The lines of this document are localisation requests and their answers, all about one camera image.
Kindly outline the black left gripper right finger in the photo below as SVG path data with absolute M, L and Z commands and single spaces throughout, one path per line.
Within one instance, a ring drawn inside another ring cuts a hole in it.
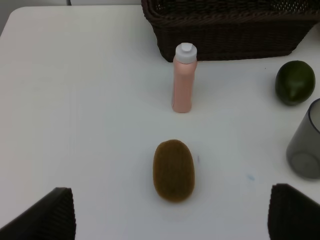
M 320 204 L 287 183 L 271 188 L 267 228 L 271 240 L 318 240 Z

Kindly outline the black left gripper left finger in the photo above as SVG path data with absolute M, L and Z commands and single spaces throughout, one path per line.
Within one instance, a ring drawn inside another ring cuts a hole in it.
M 56 187 L 0 229 L 2 240 L 74 240 L 76 215 L 71 188 Z

